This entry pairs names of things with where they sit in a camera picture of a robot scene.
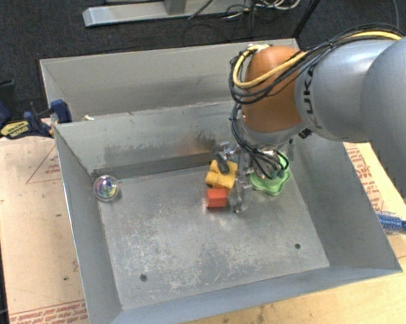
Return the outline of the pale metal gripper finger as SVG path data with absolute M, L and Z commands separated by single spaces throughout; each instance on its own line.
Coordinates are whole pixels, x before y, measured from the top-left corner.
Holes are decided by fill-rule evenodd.
M 241 175 L 241 173 L 236 173 L 234 187 L 231 192 L 232 210 L 235 213 L 240 213 L 243 210 L 245 182 L 246 179 Z
M 214 148 L 216 163 L 220 173 L 230 172 L 229 157 L 231 156 L 232 149 L 229 142 L 219 143 Z

